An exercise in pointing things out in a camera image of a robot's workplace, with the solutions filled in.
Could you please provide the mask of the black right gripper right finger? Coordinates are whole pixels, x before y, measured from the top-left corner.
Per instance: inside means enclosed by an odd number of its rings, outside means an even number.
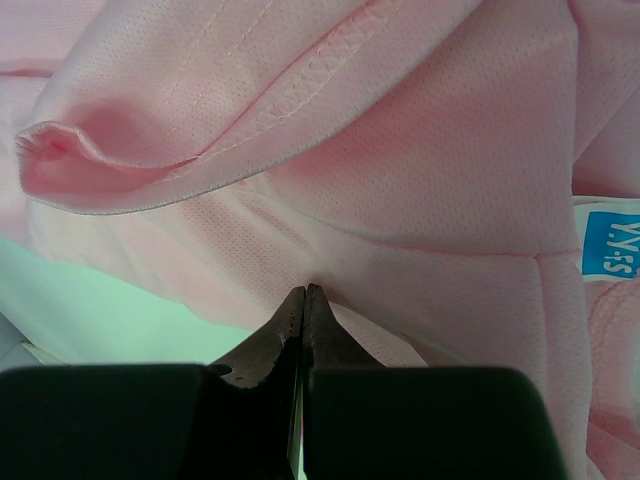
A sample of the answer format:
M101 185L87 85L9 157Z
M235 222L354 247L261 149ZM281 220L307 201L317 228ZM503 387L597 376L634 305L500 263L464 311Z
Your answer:
M542 398L495 367L387 367L338 323L317 285L303 316L310 479L564 479Z

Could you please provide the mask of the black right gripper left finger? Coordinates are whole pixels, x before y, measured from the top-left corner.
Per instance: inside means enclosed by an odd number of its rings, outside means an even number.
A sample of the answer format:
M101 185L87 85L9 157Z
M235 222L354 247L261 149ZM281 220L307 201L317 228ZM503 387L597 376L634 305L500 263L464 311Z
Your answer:
M305 303L209 365L59 365L1 376L5 479L293 479Z

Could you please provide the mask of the pink t shirt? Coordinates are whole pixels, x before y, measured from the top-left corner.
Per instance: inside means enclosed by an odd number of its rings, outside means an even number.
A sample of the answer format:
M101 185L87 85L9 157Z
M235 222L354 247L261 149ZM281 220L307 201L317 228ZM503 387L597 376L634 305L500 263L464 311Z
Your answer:
M639 475L635 1L5 1L1 231L223 325L293 287L391 365L542 394Z

